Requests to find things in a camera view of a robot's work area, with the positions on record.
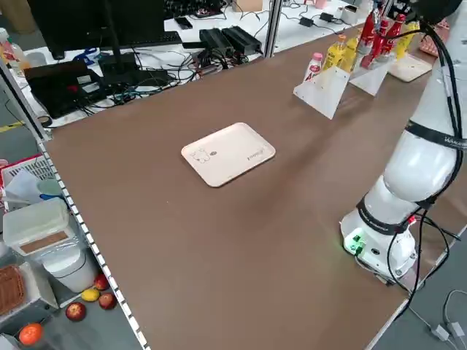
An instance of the basket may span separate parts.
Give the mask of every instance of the basket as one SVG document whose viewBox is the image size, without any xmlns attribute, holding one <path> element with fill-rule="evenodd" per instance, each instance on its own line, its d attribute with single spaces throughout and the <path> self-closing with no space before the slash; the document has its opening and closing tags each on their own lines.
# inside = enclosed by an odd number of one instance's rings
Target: basket
<svg viewBox="0 0 467 350">
<path fill-rule="evenodd" d="M 52 169 L 50 169 L 48 162 L 43 155 L 34 155 L 32 157 L 24 158 L 16 163 L 5 166 L 0 171 L 0 187 L 3 194 L 4 188 L 13 180 L 20 170 L 25 169 L 31 174 L 37 176 L 41 180 L 54 179 Z M 21 208 L 23 205 L 18 203 L 5 202 L 5 211 L 13 211 Z"/>
<path fill-rule="evenodd" d="M 442 20 L 436 25 L 435 32 L 439 35 L 443 42 L 447 41 L 449 37 L 449 24 L 447 24 L 446 20 Z M 438 49 L 436 48 L 436 45 L 433 42 L 432 38 L 430 38 L 429 36 L 425 36 L 425 38 L 423 38 L 423 40 L 420 42 L 419 48 L 424 53 L 438 57 Z"/>
<path fill-rule="evenodd" d="M 0 315 L 11 311 L 24 301 L 24 283 L 16 265 L 0 269 Z"/>
</svg>

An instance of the computer monitor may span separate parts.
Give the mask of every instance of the computer monitor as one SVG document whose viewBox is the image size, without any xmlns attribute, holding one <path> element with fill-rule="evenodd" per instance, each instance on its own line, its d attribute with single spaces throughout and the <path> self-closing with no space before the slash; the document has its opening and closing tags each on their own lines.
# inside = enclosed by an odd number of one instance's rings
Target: computer monitor
<svg viewBox="0 0 467 350">
<path fill-rule="evenodd" d="M 163 0 L 107 0 L 121 47 L 157 41 L 164 32 Z M 102 0 L 28 0 L 55 59 L 69 50 L 112 47 Z"/>
</svg>

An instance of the red bottle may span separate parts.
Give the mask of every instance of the red bottle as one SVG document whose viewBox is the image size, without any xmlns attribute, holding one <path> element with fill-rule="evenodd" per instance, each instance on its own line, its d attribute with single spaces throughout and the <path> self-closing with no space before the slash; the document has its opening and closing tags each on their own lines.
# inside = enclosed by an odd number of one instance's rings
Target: red bottle
<svg viewBox="0 0 467 350">
<path fill-rule="evenodd" d="M 402 24 L 406 21 L 406 16 L 403 14 L 397 15 L 395 22 L 391 29 L 388 31 L 387 36 L 397 36 L 401 33 Z M 385 39 L 382 43 L 381 55 L 377 58 L 379 62 L 387 62 L 391 51 L 395 46 L 396 39 Z"/>
<path fill-rule="evenodd" d="M 385 41 L 385 36 L 387 29 L 389 28 L 389 20 L 384 18 L 381 20 L 381 26 L 379 31 L 377 32 L 376 36 L 374 37 L 373 41 L 373 49 L 371 50 L 371 54 L 365 56 L 362 60 L 361 66 L 363 68 L 368 68 L 373 60 L 381 54 L 382 45 Z"/>
<path fill-rule="evenodd" d="M 381 2 L 375 1 L 373 11 L 370 12 L 366 18 L 365 25 L 363 26 L 362 35 L 358 41 L 357 51 L 362 55 L 368 55 L 371 52 L 374 41 L 374 24 L 375 19 L 381 15 L 382 5 Z"/>
</svg>

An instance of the yellow fruit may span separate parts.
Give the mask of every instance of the yellow fruit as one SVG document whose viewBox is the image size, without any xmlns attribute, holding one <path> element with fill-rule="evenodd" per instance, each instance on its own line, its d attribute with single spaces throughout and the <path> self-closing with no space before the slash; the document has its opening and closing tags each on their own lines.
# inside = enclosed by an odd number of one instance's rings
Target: yellow fruit
<svg viewBox="0 0 467 350">
<path fill-rule="evenodd" d="M 97 289 L 87 289 L 81 293 L 81 298 L 84 301 L 96 301 L 99 299 L 100 294 Z"/>
</svg>

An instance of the apple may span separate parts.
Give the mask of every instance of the apple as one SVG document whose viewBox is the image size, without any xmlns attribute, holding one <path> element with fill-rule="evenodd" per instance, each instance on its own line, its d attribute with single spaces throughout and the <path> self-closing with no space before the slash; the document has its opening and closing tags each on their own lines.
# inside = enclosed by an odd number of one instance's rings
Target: apple
<svg viewBox="0 0 467 350">
<path fill-rule="evenodd" d="M 109 289 L 109 282 L 107 281 L 107 278 L 103 273 L 100 273 L 99 275 L 97 275 L 96 279 L 94 279 L 94 287 L 97 290 Z"/>
<path fill-rule="evenodd" d="M 86 307 L 78 302 L 71 303 L 65 310 L 65 315 L 73 322 L 79 322 L 86 316 Z"/>
<path fill-rule="evenodd" d="M 112 293 L 104 293 L 99 297 L 99 306 L 104 310 L 112 310 L 117 305 L 117 298 Z"/>
</svg>

